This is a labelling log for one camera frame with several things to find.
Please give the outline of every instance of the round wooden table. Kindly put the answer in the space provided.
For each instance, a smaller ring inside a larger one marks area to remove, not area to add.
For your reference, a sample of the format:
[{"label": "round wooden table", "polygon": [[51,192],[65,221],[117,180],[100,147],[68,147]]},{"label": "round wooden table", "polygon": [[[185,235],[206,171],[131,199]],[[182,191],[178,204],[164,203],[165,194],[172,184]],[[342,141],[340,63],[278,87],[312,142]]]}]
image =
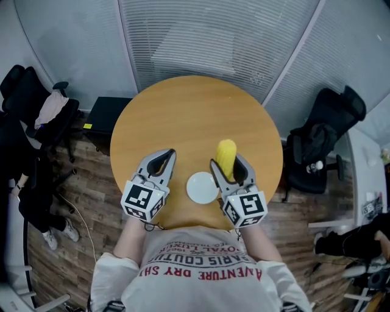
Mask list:
[{"label": "round wooden table", "polygon": [[173,148],[177,158],[171,193],[153,222],[167,229],[232,229],[216,200],[200,205],[186,193],[188,178],[210,172],[218,143],[228,138],[254,168],[258,188],[269,202],[282,174],[283,152],[265,109],[242,89],[214,78],[184,76],[156,83],[138,94],[116,122],[110,147],[116,183],[123,192],[145,156]]}]

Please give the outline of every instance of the white cloth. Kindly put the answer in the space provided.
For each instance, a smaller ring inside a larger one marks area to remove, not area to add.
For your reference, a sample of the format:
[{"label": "white cloth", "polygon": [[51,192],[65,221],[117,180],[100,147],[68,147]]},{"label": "white cloth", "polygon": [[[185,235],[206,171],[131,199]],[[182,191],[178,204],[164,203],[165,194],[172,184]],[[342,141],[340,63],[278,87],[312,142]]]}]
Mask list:
[{"label": "white cloth", "polygon": [[284,263],[256,262],[232,234],[205,227],[148,233],[141,268],[103,254],[93,274],[91,311],[112,300],[127,311],[279,312],[288,303],[298,308],[286,311],[311,311]]},{"label": "white cloth", "polygon": [[39,129],[42,124],[47,124],[53,120],[61,109],[68,102],[68,98],[64,97],[59,90],[54,90],[52,94],[45,100],[38,118],[35,120],[35,128]]}]

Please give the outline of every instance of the pink cloth on chair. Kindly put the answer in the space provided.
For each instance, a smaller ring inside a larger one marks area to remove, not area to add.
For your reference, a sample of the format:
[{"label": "pink cloth on chair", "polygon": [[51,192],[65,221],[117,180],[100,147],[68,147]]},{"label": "pink cloth on chair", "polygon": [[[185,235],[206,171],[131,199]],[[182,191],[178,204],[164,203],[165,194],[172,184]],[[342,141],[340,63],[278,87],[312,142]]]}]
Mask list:
[{"label": "pink cloth on chair", "polygon": [[35,128],[39,129],[42,124],[47,124],[53,120],[61,111],[61,109],[68,102],[68,98],[62,96],[62,94],[55,90],[48,96],[44,102],[38,118],[35,120]]}]

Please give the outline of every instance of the white plate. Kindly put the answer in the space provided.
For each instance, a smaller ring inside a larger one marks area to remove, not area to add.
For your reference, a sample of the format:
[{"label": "white plate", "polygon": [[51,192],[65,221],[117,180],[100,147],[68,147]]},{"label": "white plate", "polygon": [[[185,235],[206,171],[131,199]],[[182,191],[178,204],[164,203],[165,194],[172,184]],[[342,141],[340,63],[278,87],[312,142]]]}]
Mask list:
[{"label": "white plate", "polygon": [[197,172],[187,181],[187,194],[198,204],[209,204],[218,196],[219,188],[216,187],[212,174]]}]

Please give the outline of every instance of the black pants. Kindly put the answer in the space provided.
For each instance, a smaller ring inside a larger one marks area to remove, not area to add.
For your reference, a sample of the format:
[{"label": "black pants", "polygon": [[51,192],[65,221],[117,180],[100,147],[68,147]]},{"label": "black pants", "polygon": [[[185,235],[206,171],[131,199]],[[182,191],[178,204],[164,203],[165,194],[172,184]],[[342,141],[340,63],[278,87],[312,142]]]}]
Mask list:
[{"label": "black pants", "polygon": [[316,244],[317,254],[373,259],[381,254],[379,241],[374,240],[378,227],[375,222],[364,225],[343,235],[331,232]]},{"label": "black pants", "polygon": [[52,166],[46,157],[41,158],[37,169],[37,184],[34,189],[30,187],[30,180],[20,191],[19,211],[42,233],[47,232],[50,227],[64,231],[66,219],[63,216],[56,216],[50,213],[50,206],[53,202]]}]

